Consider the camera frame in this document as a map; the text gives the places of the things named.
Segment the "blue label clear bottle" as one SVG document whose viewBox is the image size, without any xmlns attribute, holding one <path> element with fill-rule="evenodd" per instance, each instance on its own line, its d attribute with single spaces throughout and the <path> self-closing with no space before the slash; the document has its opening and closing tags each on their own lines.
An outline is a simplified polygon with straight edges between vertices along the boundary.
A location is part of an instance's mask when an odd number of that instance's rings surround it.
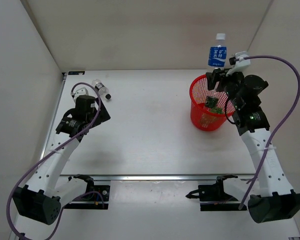
<svg viewBox="0 0 300 240">
<path fill-rule="evenodd" d="M 208 55 L 208 66 L 210 68 L 224 68 L 227 58 L 227 47 L 225 44 L 226 34 L 217 33 L 215 37 L 215 44 L 210 47 Z"/>
</svg>

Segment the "dark green label bottle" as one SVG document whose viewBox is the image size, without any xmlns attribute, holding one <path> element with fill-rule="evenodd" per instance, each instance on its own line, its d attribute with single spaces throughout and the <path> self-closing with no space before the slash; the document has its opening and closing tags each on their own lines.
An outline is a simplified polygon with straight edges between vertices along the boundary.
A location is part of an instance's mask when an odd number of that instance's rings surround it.
<svg viewBox="0 0 300 240">
<path fill-rule="evenodd" d="M 208 109 L 212 109 L 217 106 L 219 102 L 219 98 L 213 95 L 207 95 L 205 102 L 204 102 L 204 107 Z"/>
</svg>

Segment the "small black cap bottle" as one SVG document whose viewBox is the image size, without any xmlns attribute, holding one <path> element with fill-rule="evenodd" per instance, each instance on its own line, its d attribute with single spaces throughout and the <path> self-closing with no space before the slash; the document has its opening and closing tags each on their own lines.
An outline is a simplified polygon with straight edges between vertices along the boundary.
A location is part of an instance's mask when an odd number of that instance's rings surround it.
<svg viewBox="0 0 300 240">
<path fill-rule="evenodd" d="M 99 79 L 93 80 L 92 86 L 98 91 L 101 97 L 107 101 L 111 100 L 112 96 L 109 93 L 109 89 Z"/>
</svg>

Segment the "red mesh plastic bin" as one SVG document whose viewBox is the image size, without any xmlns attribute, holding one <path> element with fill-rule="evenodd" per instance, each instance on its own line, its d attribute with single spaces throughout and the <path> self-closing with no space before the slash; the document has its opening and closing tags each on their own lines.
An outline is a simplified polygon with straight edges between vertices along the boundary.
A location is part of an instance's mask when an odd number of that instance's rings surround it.
<svg viewBox="0 0 300 240">
<path fill-rule="evenodd" d="M 194 79 L 189 87 L 191 100 L 190 119 L 193 125 L 206 132 L 217 130 L 235 112 L 235 107 L 231 102 L 226 103 L 227 95 L 224 92 L 209 91 L 207 88 L 206 75 L 200 75 Z M 210 112 L 210 108 L 204 106 L 207 96 L 219 98 L 217 107 L 224 109 L 224 114 Z"/>
</svg>

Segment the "green plastic bottle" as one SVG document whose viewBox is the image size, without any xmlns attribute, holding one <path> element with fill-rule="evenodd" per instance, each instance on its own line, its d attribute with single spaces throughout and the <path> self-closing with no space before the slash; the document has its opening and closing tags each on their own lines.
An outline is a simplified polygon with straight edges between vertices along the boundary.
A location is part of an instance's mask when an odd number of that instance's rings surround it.
<svg viewBox="0 0 300 240">
<path fill-rule="evenodd" d="M 215 106 L 209 110 L 211 113 L 222 115 L 224 114 L 224 109 L 222 107 Z"/>
</svg>

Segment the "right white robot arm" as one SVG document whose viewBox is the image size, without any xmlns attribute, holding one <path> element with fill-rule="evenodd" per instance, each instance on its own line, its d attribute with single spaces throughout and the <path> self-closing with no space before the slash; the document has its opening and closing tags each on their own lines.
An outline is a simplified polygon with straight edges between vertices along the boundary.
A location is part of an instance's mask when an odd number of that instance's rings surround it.
<svg viewBox="0 0 300 240">
<path fill-rule="evenodd" d="M 257 75 L 208 72 L 190 85 L 190 119 L 211 132 L 232 116 L 255 175 L 244 181 L 235 174 L 219 175 L 213 184 L 200 184 L 187 194 L 198 199 L 202 211 L 248 211 L 256 223 L 291 219 L 300 210 L 300 193 L 289 183 L 277 157 L 268 119 L 259 94 L 268 82 Z"/>
</svg>

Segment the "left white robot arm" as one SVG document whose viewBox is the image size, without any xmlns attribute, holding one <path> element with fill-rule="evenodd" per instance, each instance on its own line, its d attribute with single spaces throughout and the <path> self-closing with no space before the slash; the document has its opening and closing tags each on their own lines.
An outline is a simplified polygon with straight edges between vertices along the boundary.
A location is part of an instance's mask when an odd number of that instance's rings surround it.
<svg viewBox="0 0 300 240">
<path fill-rule="evenodd" d="M 52 225 L 61 209 L 72 200 L 79 196 L 90 200 L 95 194 L 93 178 L 84 174 L 76 174 L 62 186 L 56 186 L 66 162 L 84 136 L 111 118 L 99 97 L 79 95 L 74 103 L 74 108 L 66 111 L 56 127 L 55 146 L 25 185 L 17 186 L 12 192 L 21 216 L 46 225 Z"/>
</svg>

